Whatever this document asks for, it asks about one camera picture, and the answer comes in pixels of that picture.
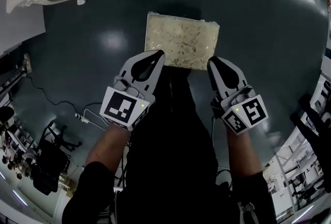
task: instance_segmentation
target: dark green floor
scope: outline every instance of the dark green floor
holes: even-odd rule
[[[298,98],[317,83],[326,46],[326,0],[87,0],[44,7],[46,33],[23,44],[33,66],[31,77],[53,102],[68,100],[79,111],[102,101],[123,63],[144,50],[149,11],[216,21],[220,25],[215,54],[231,60],[260,93],[269,119],[251,131],[265,165],[293,130],[289,115]],[[213,97],[207,72],[189,76],[197,112],[211,130]],[[72,153],[79,165],[102,130],[81,123],[72,106],[49,104],[29,80],[19,83],[14,105],[37,140],[49,121],[68,126],[71,141],[83,146]],[[92,106],[98,112],[100,106]],[[102,125],[90,114],[88,118]],[[228,166],[221,122],[215,125],[215,150],[220,166]]]

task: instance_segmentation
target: marble patterned box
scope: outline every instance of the marble patterned box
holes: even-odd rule
[[[165,65],[207,70],[214,55],[219,25],[215,22],[165,16],[150,12],[147,15],[145,51],[161,49]]]

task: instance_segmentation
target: black sleeve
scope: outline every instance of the black sleeve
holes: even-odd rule
[[[235,199],[243,205],[252,203],[259,223],[277,223],[274,203],[262,172],[233,182]]]
[[[62,223],[96,223],[114,196],[114,174],[99,162],[86,166],[76,192],[62,215]]]

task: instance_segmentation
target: white marker cube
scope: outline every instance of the white marker cube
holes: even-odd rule
[[[222,119],[236,133],[241,134],[268,118],[261,95],[231,106]]]
[[[149,104],[148,101],[108,87],[103,98],[100,115],[114,125],[132,131],[147,114]]]

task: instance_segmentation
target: black chair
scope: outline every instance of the black chair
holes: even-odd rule
[[[48,196],[50,192],[57,192],[59,176],[61,172],[67,171],[70,165],[69,157],[60,150],[60,147],[64,146],[66,149],[73,151],[73,147],[79,147],[82,145],[81,142],[75,145],[64,141],[63,133],[66,127],[63,126],[60,134],[57,135],[51,129],[52,125],[53,122],[51,122],[43,131],[39,145],[36,149],[36,153],[39,153],[39,150],[41,150],[41,154],[37,156],[36,164],[32,168],[33,185],[46,196]],[[54,135],[54,142],[45,139],[47,136],[47,130]]]

